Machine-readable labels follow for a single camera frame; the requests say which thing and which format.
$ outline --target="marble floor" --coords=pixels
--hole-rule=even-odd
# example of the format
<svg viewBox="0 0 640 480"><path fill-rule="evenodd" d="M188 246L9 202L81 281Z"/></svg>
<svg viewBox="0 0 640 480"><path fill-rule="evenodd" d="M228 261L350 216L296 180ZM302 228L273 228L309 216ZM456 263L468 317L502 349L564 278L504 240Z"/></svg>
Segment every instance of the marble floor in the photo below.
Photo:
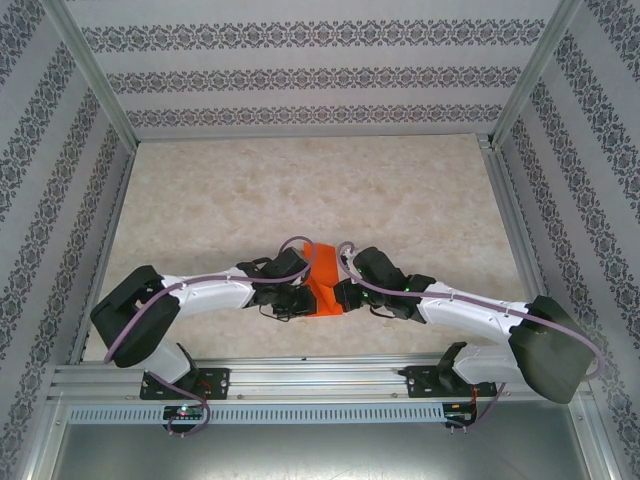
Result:
<svg viewBox="0 0 640 480"><path fill-rule="evenodd" d="M274 255L292 235L375 245L405 274L524 299L474 135L143 143L102 294L134 268L196 275ZM194 358L442 352L486 343L447 327L371 316L298 318L257 309L177 321ZM85 360L106 349L92 332Z"/></svg>

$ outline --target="perforated metal strip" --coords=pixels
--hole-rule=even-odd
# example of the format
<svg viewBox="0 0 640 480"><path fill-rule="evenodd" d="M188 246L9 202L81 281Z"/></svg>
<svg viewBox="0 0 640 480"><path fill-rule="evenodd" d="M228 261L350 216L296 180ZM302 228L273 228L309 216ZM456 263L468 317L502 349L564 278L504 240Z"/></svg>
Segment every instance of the perforated metal strip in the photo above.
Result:
<svg viewBox="0 0 640 480"><path fill-rule="evenodd" d="M69 424L143 425L166 423L163 405L74 406ZM336 424L442 422L441 403L374 405L212 405L215 424ZM176 420L176 424L198 421Z"/></svg>

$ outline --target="wall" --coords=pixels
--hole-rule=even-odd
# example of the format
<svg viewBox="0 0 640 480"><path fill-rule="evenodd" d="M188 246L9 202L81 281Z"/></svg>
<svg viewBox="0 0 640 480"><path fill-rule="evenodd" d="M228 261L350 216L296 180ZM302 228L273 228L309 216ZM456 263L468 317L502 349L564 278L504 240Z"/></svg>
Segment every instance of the wall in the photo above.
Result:
<svg viewBox="0 0 640 480"><path fill-rule="evenodd" d="M144 140L489 133L557 2L67 5Z"/></svg>
<svg viewBox="0 0 640 480"><path fill-rule="evenodd" d="M34 0L0 1L0 479L66 363L130 156Z"/></svg>
<svg viewBox="0 0 640 480"><path fill-rule="evenodd" d="M578 10L502 145L548 291L607 356L597 400L640 477L640 2Z"/></svg>

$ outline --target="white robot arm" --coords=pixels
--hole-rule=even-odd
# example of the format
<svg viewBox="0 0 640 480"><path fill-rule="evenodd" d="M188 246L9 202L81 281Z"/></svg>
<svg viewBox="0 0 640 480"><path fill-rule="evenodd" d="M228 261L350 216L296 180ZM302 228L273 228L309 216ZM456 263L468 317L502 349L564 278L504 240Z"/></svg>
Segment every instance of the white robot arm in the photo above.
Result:
<svg viewBox="0 0 640 480"><path fill-rule="evenodd" d="M445 354L451 364L442 368L439 378L448 388L526 383L552 401L567 403L593 360L593 349L576 340L584 333L550 298L538 297L525 304L459 292L431 277L405 276L375 247L352 249L337 261L350 277L334 287L344 312L363 306L372 311L384 308L395 318L450 325L494 342L491 346L454 344ZM119 367L142 366L191 391L197 367L182 347L163 340L171 323L221 308L267 305L283 321L313 314L316 299L299 276L308 267L309 262L293 248L273 260L243 262L198 277L161 276L144 266L105 297L91 318L109 348L107 361L113 358ZM532 315L553 328L526 319Z"/></svg>

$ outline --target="orange object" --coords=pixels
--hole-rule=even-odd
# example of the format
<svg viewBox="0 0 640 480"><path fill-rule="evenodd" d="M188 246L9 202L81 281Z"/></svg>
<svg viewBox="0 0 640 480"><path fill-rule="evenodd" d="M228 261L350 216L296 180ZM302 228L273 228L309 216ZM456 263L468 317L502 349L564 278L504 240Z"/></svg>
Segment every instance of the orange object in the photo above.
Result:
<svg viewBox="0 0 640 480"><path fill-rule="evenodd" d="M336 249L331 245L316 243L316 261L311 266L311 274L304 283L311 287L316 297L317 311L308 317L327 317L342 315L342 305L336 302L333 287L338 284L338 262ZM311 245L304 244L304 256L311 259Z"/></svg>

